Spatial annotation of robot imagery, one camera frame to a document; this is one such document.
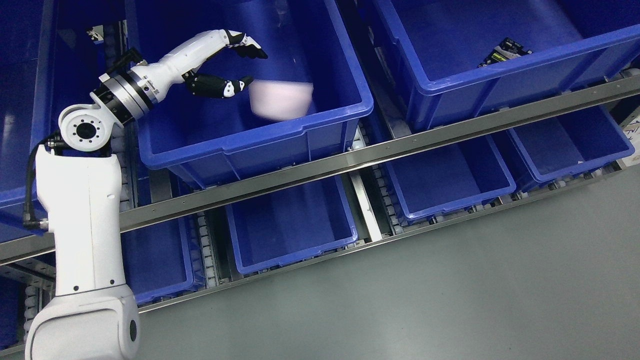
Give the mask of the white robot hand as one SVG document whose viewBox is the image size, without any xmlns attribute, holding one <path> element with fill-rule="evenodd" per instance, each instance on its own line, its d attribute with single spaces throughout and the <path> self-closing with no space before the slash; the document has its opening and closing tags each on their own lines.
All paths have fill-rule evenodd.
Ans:
<svg viewBox="0 0 640 360">
<path fill-rule="evenodd" d="M 196 73 L 210 57 L 224 48 L 236 50 L 247 59 L 268 59 L 265 50 L 245 32 L 228 29 L 206 30 L 169 51 L 160 60 L 145 67 L 146 79 L 158 101 L 163 101 L 169 89 L 185 82 L 188 91 L 198 97 L 228 99 L 244 91 L 254 78 L 224 79 L 206 73 Z"/>
</svg>

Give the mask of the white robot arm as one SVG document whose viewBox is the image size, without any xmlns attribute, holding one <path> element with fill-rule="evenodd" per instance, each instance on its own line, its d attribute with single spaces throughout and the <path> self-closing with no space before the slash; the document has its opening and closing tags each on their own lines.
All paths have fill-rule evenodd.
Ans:
<svg viewBox="0 0 640 360">
<path fill-rule="evenodd" d="M 267 59 L 244 32 L 206 30 L 147 63 L 129 48 L 99 77 L 91 104 L 69 105 L 58 130 L 34 146 L 26 173 L 23 226 L 54 235 L 55 294 L 32 319 L 26 360 L 132 360 L 140 318 L 124 271 L 122 171 L 112 153 L 114 129 L 146 116 L 172 85 L 227 99 L 253 82 L 199 73 L 224 48 Z"/>
</svg>

